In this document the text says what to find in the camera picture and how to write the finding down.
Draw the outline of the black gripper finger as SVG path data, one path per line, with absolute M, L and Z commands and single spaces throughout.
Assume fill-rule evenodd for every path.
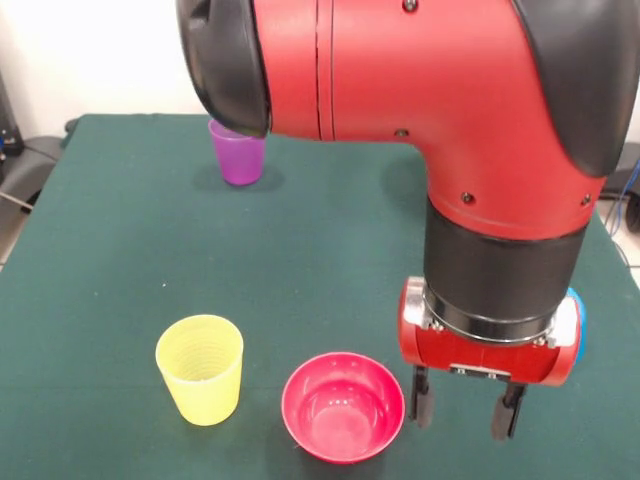
M 428 428 L 433 418 L 433 392 L 426 367 L 413 367 L 409 419 L 420 428 Z
M 504 394 L 498 398 L 490 428 L 495 440 L 507 440 L 514 436 L 526 391 L 525 384 L 508 383 Z

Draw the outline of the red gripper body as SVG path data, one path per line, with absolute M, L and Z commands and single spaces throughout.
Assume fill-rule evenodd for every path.
M 447 329 L 427 306 L 422 277 L 405 281 L 398 307 L 398 342 L 413 365 L 521 384 L 561 386 L 583 353 L 583 301 L 570 289 L 541 342 L 481 343 Z

